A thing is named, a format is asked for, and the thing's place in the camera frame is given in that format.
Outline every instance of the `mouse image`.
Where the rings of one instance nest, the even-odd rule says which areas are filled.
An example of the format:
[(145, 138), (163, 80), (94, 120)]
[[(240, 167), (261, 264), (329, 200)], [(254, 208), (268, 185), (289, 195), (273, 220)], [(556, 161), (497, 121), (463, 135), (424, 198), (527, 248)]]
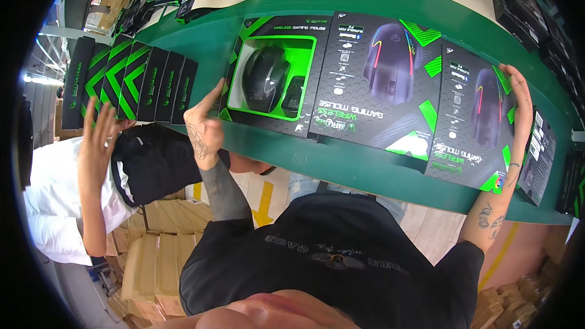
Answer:
[(364, 67), (371, 95), (394, 105), (412, 99), (413, 72), (420, 66), (419, 50), (419, 43), (400, 24), (380, 26)]
[(473, 137), (480, 144), (495, 148), (500, 141), (502, 94), (492, 69), (482, 69), (477, 77), (472, 108)]
[(242, 75), (246, 104), (252, 111), (270, 113), (276, 108), (290, 66), (280, 47), (267, 46), (254, 51)]

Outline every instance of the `hand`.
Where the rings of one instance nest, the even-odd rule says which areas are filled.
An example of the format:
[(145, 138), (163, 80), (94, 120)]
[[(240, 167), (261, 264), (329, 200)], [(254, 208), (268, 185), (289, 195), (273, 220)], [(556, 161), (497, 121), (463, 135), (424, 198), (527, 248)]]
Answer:
[(512, 90), (518, 100), (518, 108), (514, 116), (514, 142), (525, 149), (530, 130), (532, 129), (532, 98), (524, 76), (512, 65), (500, 64), (500, 69), (510, 76)]
[(222, 89), (223, 78), (201, 102), (183, 114), (186, 131), (195, 151), (195, 161), (204, 171), (215, 166), (219, 159), (217, 152), (223, 144), (221, 121), (207, 117), (207, 113), (221, 94)]
[[(116, 119), (114, 118), (116, 109), (109, 102), (102, 106), (95, 128), (92, 127), (96, 99), (97, 97), (92, 97), (87, 106), (83, 125), (83, 141), (77, 156), (77, 182), (82, 199), (85, 196), (100, 195), (118, 137)], [(112, 139), (109, 140), (106, 147), (106, 140), (110, 136)]]

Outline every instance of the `white shirt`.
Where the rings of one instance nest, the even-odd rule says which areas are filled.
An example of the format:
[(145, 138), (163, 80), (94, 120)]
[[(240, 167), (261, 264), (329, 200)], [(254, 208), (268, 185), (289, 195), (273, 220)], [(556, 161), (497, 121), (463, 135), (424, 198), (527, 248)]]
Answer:
[[(23, 195), (30, 234), (37, 249), (55, 262), (92, 266), (78, 230), (81, 201), (77, 155), (81, 140), (82, 137), (76, 137), (34, 150), (31, 186), (26, 187)], [(107, 234), (136, 211), (124, 203), (116, 190), (111, 165), (102, 185), (101, 204)]]

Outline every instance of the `tattooed arm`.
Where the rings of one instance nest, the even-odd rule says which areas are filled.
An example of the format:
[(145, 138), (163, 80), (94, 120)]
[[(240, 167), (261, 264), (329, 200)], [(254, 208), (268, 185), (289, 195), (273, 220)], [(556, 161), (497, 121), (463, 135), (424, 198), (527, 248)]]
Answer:
[(532, 99), (526, 80), (513, 66), (500, 65), (502, 71), (511, 75), (512, 89), (518, 100), (514, 119), (514, 142), (510, 155), (508, 173), (502, 183), (502, 193), (480, 192), (463, 223), (460, 241), (469, 241), (486, 252), (494, 242), (505, 220), (516, 181), (524, 159), (524, 150), (532, 128)]
[(242, 190), (228, 168), (219, 161), (218, 150), (223, 144), (221, 121), (207, 117), (222, 89), (223, 79), (201, 102), (185, 112), (185, 127), (215, 221), (252, 218), (252, 211)]

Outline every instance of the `tattooed hand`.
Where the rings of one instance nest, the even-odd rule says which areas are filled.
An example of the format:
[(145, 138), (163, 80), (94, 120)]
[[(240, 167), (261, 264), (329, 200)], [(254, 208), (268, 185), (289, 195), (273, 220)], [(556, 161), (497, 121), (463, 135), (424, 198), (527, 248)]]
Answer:
[(207, 113), (221, 94), (222, 89), (223, 78), (214, 90), (183, 115), (186, 131), (195, 152), (195, 161), (204, 171), (215, 166), (219, 159), (217, 152), (223, 144), (221, 121), (207, 117)]

